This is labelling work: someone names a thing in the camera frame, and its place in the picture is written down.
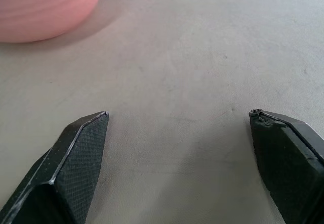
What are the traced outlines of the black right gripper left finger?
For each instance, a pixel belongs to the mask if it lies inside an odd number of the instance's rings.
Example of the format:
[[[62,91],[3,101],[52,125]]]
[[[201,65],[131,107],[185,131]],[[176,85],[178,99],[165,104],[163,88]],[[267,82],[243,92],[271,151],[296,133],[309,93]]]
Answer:
[[[108,122],[101,111],[67,125],[0,210],[0,224],[85,224]]]

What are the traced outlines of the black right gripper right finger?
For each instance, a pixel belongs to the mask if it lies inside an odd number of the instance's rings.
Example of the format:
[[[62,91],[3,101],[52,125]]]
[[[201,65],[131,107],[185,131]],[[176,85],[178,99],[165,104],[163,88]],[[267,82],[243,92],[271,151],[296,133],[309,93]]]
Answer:
[[[286,224],[324,224],[324,138],[286,115],[249,113],[258,171]]]

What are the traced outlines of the pink bowl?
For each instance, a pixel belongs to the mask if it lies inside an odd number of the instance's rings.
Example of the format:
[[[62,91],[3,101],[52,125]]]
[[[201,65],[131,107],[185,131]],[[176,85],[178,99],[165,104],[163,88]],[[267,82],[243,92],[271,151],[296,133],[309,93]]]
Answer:
[[[99,0],[0,0],[0,42],[33,42],[64,34]]]

